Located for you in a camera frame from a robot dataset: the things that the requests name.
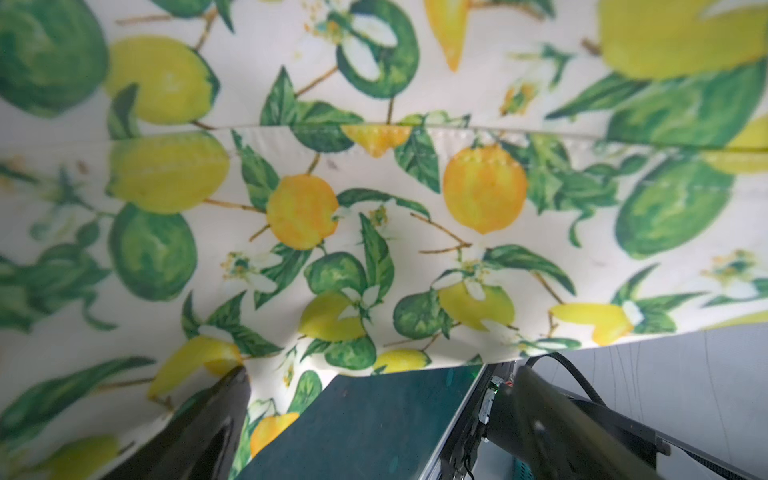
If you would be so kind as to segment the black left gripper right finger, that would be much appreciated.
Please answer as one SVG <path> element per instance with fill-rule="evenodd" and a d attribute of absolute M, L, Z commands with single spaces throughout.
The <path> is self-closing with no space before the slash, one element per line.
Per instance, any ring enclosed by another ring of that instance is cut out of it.
<path fill-rule="evenodd" d="M 536 479 L 657 479 L 648 464 L 522 367 L 512 387 L 523 452 Z"/>

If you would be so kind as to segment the lemon print skirt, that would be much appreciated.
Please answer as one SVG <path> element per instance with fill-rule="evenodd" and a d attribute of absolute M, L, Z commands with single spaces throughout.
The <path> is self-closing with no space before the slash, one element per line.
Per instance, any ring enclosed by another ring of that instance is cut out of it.
<path fill-rule="evenodd" d="M 767 319 L 763 1 L 5 1 L 1 475 L 222 377 L 235 478 L 338 376 Z"/>

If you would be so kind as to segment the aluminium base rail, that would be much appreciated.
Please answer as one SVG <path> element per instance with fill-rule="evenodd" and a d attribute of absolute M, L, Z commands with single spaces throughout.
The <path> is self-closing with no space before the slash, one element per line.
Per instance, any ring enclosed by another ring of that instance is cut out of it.
<path fill-rule="evenodd" d="M 485 442 L 485 427 L 480 412 L 486 393 L 510 380 L 515 361 L 462 367 L 460 373 L 470 373 L 472 382 L 461 400 L 445 432 L 431 453 L 418 479 L 475 479 L 473 471 L 479 447 Z"/>

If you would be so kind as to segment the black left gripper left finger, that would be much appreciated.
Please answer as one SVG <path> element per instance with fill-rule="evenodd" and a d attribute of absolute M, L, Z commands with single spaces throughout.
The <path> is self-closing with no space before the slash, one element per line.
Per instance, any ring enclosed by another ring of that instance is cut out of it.
<path fill-rule="evenodd" d="M 238 366 L 107 479 L 226 479 L 239 447 L 251 387 Z"/>

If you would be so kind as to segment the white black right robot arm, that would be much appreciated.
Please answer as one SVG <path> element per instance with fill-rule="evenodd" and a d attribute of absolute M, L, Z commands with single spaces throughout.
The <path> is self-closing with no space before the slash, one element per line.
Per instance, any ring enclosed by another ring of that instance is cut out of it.
<path fill-rule="evenodd" d="M 680 451 L 713 479 L 751 476 L 610 409 L 564 355 L 549 353 L 586 394 L 571 395 L 542 379 L 531 357 L 512 379 L 490 388 L 484 438 L 511 454 L 533 479 L 660 479 L 658 458 Z"/>

